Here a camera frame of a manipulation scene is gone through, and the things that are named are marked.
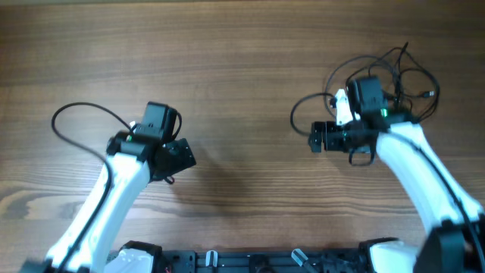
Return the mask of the black usb cable long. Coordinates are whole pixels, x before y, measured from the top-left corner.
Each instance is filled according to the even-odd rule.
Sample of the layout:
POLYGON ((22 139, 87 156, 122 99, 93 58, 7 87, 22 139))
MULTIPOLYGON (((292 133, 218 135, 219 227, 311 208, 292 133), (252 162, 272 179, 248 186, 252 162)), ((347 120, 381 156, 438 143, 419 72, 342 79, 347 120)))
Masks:
POLYGON ((438 79, 408 51, 409 42, 399 48, 394 63, 394 104, 409 110, 417 122, 435 114, 440 101, 438 79))

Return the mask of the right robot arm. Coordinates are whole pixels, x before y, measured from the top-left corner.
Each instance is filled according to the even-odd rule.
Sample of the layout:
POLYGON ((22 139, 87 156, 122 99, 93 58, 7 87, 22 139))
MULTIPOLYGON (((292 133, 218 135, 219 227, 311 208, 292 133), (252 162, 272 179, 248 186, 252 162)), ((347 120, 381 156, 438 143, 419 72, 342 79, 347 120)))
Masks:
POLYGON ((427 238, 420 247, 386 239, 365 244, 373 272, 482 272, 484 208, 455 180, 406 108, 389 107, 377 77, 350 80, 332 96, 335 121, 315 121, 312 152, 367 153, 395 174, 427 238))

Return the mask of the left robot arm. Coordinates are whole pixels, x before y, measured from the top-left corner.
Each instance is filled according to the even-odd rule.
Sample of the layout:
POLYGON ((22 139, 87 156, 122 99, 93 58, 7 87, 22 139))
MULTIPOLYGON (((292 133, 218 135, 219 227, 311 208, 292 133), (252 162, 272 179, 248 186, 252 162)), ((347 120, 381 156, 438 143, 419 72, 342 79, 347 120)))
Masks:
POLYGON ((186 139, 178 139, 181 114, 148 102, 141 122, 126 126, 109 141, 103 168, 76 218, 43 261, 27 260, 22 272, 168 272, 160 246, 131 241, 118 253, 111 247, 138 195, 153 181, 196 164, 186 139))

